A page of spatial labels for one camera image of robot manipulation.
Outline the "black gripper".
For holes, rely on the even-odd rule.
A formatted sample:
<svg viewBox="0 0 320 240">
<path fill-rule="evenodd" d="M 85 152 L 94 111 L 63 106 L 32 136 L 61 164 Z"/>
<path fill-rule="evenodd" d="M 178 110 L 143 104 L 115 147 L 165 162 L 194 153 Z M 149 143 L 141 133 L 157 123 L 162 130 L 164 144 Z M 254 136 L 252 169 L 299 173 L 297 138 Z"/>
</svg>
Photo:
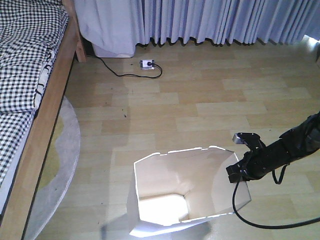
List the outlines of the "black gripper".
<svg viewBox="0 0 320 240">
<path fill-rule="evenodd" d="M 264 148 L 244 155 L 244 165 L 235 163 L 226 168 L 230 183 L 259 180 L 269 172 L 291 162 L 292 156 L 282 142 L 274 142 Z"/>
</svg>

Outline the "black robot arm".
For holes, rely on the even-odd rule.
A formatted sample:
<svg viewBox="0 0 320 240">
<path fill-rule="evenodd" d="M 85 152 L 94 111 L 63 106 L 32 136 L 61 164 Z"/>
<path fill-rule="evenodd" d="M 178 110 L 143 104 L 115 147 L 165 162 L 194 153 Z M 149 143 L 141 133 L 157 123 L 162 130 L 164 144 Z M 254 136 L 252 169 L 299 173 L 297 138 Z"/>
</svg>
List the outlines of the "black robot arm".
<svg viewBox="0 0 320 240">
<path fill-rule="evenodd" d="M 259 180 L 269 172 L 320 149 L 320 114 L 310 115 L 270 145 L 265 145 L 258 134 L 250 132 L 235 133 L 233 142 L 245 144 L 250 151 L 242 160 L 226 168 L 229 182 Z"/>
</svg>

